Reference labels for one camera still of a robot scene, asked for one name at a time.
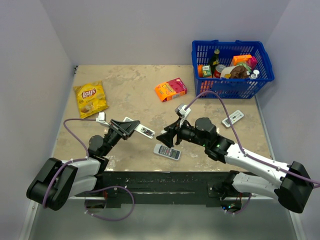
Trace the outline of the white long remote control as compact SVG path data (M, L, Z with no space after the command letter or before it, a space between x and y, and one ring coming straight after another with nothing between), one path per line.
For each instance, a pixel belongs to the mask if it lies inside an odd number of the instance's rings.
M150 128L142 125L141 123L134 129L137 133L140 133L141 135L153 139L155 136L155 132L151 130Z

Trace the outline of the black battery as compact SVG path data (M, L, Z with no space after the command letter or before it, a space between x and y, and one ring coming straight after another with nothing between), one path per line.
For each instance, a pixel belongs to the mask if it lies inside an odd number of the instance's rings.
M149 130L149 129L143 128L143 129L142 129L142 132L143 132L144 134L146 134L147 136L149 136L149 137L153 137L153 136L154 136L154 133L153 133L151 130Z
M143 133L145 133L145 134L152 134L152 132L151 132L149 129L145 128L145 127L143 127L143 128L141 129L141 131L142 131Z

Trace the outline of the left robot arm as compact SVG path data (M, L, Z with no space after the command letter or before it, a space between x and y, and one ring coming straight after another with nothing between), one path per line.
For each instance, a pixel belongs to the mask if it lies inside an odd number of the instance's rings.
M62 161L49 158L26 191L26 197L42 204L44 208L57 211L63 207L69 197L88 192L99 196L104 184L97 175L105 170L108 160L105 156L120 140L132 136L141 123L139 120L110 122L95 119L95 122L107 127L104 136L95 135L85 147L85 157Z

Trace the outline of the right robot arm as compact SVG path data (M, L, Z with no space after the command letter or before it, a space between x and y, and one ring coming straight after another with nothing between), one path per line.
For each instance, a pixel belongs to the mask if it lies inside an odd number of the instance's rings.
M301 214L314 189L303 164L278 162L247 151L218 134L216 126L207 117L198 118L195 125L177 120L165 127L156 139L169 148L181 141L202 146L210 159L249 171L249 175L232 172L222 183L223 192L230 197L237 193L258 194L273 198L286 209Z

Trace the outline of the grey-faced remote control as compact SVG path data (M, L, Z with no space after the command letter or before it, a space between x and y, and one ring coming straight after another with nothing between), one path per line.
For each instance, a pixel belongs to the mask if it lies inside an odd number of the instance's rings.
M153 153L161 157L165 157L174 161L178 161L181 157L179 150L169 148L165 145L157 143L153 149Z

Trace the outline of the small white remote control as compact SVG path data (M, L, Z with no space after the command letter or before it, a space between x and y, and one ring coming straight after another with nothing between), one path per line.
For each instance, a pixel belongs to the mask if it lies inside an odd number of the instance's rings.
M232 114L229 115L229 117L226 117L224 120L222 120L222 124L226 127L226 128L230 128L231 125L234 125L235 123L237 123L239 120L241 120L245 115L240 111L240 110L236 110L235 112L233 112Z

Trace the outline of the orange pink sponge box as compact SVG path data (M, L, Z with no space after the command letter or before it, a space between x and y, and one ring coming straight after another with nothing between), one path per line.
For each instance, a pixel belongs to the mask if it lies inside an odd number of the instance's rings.
M163 103L184 96L188 92L186 85L179 77L158 84L154 90Z

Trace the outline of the yellow Lays chips bag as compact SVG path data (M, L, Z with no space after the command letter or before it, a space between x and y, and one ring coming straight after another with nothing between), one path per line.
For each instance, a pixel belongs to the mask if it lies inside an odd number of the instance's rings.
M85 119L106 110L109 106L101 80L74 86L79 117Z

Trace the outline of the green yellow carton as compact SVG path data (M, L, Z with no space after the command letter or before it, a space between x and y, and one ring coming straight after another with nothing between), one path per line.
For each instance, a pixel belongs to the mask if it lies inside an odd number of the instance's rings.
M212 70L210 65L203 65L201 68L203 78L211 78Z

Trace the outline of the dark glass bottle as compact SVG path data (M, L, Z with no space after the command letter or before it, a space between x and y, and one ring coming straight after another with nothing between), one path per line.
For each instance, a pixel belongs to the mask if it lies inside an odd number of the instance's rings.
M216 66L219 64L219 55L220 55L220 50L216 48L213 52L213 56L209 60L208 64L210 65L211 69L211 74L213 75L216 69Z

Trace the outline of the blue plastic basket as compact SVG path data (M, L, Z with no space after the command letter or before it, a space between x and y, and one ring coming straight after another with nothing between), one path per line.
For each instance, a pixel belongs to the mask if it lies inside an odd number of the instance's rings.
M220 50L219 63L227 67L232 63L234 56L250 54L255 57L257 60L255 69L259 71L257 79L200 77L198 66L207 65L216 49ZM191 59L196 95L213 91L222 99L251 99L260 89L275 79L269 55L260 41L194 40Z

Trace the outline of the brown snack packet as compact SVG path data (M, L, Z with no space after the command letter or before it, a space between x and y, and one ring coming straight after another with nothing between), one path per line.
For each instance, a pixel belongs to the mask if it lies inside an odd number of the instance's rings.
M250 77L250 72L243 65L225 67L220 78L224 79L247 79Z

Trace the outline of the white bottle cap item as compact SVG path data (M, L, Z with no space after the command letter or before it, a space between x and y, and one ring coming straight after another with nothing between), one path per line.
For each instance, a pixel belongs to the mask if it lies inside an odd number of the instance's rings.
M251 75L250 75L250 79L253 79L253 80L257 79L259 74L260 74L259 70L257 70L257 69L253 70Z

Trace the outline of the orange pink box in basket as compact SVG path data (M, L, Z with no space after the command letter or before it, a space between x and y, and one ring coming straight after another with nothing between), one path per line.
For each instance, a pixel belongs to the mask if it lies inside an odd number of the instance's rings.
M246 54L246 55L235 55L230 63L230 66L244 66L247 70L249 70L250 72L252 70L255 69L255 67L257 66L258 61L257 59L250 55L250 54Z

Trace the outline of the black table front rail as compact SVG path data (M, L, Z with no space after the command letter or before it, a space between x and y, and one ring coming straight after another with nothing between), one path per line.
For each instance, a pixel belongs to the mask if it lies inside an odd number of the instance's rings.
M224 198L239 194L227 192L222 183L230 172L134 172L105 171L96 176L95 188L77 194L90 199L106 196L107 207L119 208L122 204L135 202L146 205L205 205L219 207Z

